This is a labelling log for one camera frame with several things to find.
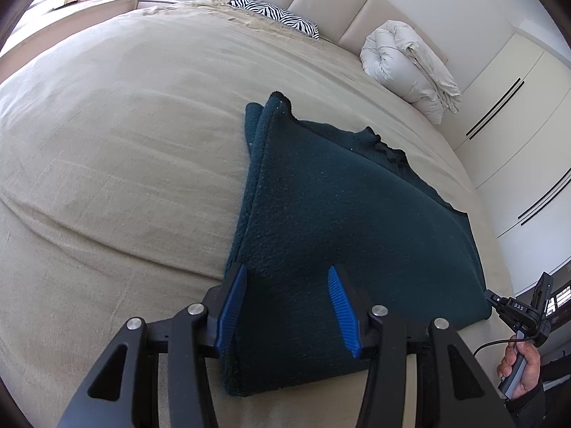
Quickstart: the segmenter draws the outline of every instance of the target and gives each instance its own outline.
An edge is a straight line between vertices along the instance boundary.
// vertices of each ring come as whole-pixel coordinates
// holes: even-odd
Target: metal screw
[[[375,317],[384,317],[389,313],[385,306],[376,305],[370,310]]]
[[[445,330],[450,326],[450,323],[448,323],[448,320],[439,317],[437,319],[434,319],[434,326],[439,330]]]
[[[143,324],[143,321],[139,317],[133,317],[127,322],[127,328],[130,330],[136,330]]]
[[[195,302],[194,304],[188,306],[187,311],[192,316],[197,316],[204,312],[204,305],[199,302]]]

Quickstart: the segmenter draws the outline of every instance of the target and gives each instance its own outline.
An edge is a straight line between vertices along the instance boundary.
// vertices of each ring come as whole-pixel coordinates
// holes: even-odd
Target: folded white duvet
[[[432,124],[446,109],[458,111],[460,90],[442,61],[409,25],[387,21],[361,50],[363,70],[409,102]]]

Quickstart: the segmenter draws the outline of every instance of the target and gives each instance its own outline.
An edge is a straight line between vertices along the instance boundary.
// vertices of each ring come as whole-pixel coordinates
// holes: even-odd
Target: dark green sweater
[[[273,93],[246,106],[250,167],[228,263],[248,290],[224,357],[230,394],[248,395],[367,367],[345,349],[327,269],[345,264],[376,304],[456,328],[487,319],[466,214],[370,129],[298,121]]]

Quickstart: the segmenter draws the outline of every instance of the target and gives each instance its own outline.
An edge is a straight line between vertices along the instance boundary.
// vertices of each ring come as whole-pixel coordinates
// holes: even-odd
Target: triangular cutout
[[[476,377],[470,371],[470,367],[462,359],[458,350],[452,345],[448,346],[448,357],[450,359],[450,370],[452,370],[454,397],[459,401],[483,397],[484,391],[478,380],[476,380]]]
[[[103,370],[97,375],[97,378],[87,391],[89,397],[112,402],[119,399],[126,357],[127,346],[124,344],[117,346]]]

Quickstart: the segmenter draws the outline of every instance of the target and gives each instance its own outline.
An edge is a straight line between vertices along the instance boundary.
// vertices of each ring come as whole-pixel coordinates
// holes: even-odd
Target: bed sheet
[[[0,85],[0,375],[35,428],[56,425],[125,320],[170,317],[219,283],[248,169],[244,107],[275,90],[299,119],[371,127],[403,149],[469,214],[487,287],[512,293],[488,216],[442,135],[356,56],[222,2],[118,16]],[[494,315],[461,335],[475,348],[509,331]],[[501,354],[479,354],[494,381]],[[352,427],[366,378],[231,398],[217,362],[209,372],[222,428]],[[161,382],[168,426],[164,372]],[[405,426],[413,414],[407,405]]]

